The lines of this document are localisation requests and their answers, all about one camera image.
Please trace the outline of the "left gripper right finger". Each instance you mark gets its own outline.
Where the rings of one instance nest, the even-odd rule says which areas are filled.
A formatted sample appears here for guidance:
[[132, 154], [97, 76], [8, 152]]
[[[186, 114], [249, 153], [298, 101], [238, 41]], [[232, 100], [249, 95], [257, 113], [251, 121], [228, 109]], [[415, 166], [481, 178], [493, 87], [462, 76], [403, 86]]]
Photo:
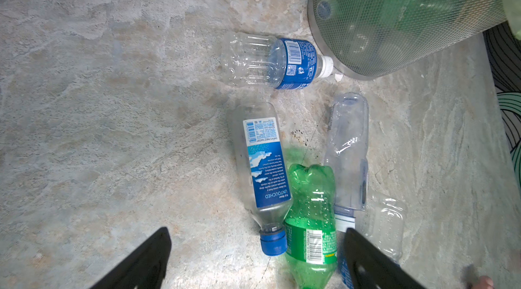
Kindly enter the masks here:
[[352, 228], [344, 235], [344, 260], [353, 288], [423, 288]]

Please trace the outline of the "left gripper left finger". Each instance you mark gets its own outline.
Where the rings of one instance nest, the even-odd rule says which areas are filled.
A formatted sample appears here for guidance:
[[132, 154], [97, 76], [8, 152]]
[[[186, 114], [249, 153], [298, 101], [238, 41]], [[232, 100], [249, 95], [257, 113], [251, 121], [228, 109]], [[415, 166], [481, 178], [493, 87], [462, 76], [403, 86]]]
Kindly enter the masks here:
[[172, 242], [167, 227], [152, 236], [100, 279], [95, 288], [160, 289], [166, 277]]

